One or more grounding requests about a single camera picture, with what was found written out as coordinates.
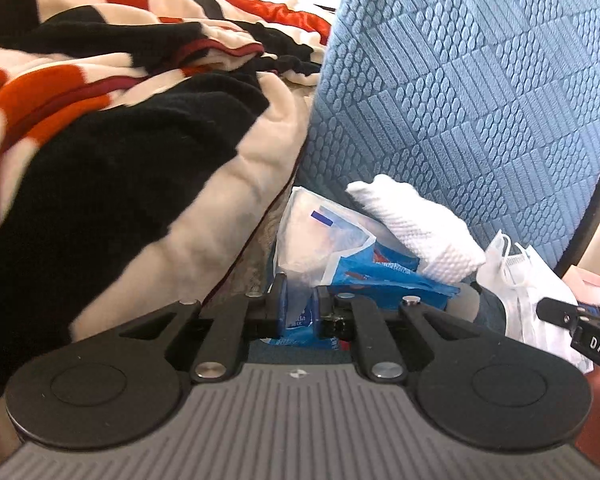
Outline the blue white plastic bag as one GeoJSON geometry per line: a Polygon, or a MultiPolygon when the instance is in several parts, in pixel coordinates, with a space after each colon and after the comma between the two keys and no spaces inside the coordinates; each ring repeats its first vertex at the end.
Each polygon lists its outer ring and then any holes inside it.
{"type": "Polygon", "coordinates": [[[286,327],[270,346],[336,349],[315,333],[317,286],[372,298],[394,311],[404,296],[443,310],[460,290],[417,272],[411,254],[379,221],[301,186],[291,190],[276,235],[273,272],[287,277],[286,327]]]}

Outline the white face mask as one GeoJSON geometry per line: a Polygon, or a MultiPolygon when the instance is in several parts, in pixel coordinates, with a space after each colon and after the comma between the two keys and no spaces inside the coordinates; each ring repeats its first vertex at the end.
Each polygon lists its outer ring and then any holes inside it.
{"type": "Polygon", "coordinates": [[[477,283],[503,304],[507,337],[559,356],[584,374],[594,370],[591,360],[571,348],[569,330],[545,322],[536,314],[542,299],[558,300],[571,307],[578,302],[533,247],[522,247],[505,233],[497,232],[486,248],[486,262],[478,269],[477,283]]]}

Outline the white knitted cloth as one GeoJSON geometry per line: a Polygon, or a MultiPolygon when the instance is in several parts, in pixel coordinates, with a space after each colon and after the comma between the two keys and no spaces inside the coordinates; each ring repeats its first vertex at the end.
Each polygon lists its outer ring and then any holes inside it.
{"type": "Polygon", "coordinates": [[[370,183],[349,183],[346,192],[419,258],[418,272],[426,278],[453,285],[486,262],[466,223],[413,185],[378,174],[370,183]]]}

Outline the panda plush toy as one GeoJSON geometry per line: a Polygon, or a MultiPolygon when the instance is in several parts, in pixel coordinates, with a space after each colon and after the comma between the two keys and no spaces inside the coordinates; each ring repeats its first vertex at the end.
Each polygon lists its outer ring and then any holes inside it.
{"type": "Polygon", "coordinates": [[[448,300],[445,312],[504,335],[505,310],[501,300],[477,283],[457,284],[458,293],[448,300]]]}

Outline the cream black red blanket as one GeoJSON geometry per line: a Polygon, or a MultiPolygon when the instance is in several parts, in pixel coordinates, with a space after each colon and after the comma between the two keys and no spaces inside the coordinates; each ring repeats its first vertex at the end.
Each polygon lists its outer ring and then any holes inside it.
{"type": "Polygon", "coordinates": [[[222,281],[306,147],[334,19],[0,0],[0,466],[18,368],[222,281]]]}

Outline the blue textured sofa cushion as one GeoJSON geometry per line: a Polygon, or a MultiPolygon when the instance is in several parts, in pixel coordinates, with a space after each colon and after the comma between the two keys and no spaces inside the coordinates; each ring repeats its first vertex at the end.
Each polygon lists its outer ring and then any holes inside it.
{"type": "MultiPolygon", "coordinates": [[[[294,186],[377,220],[346,187],[378,174],[562,280],[600,211],[600,0],[341,0],[294,186]]],[[[349,359],[264,341],[249,357],[349,359]]]]}

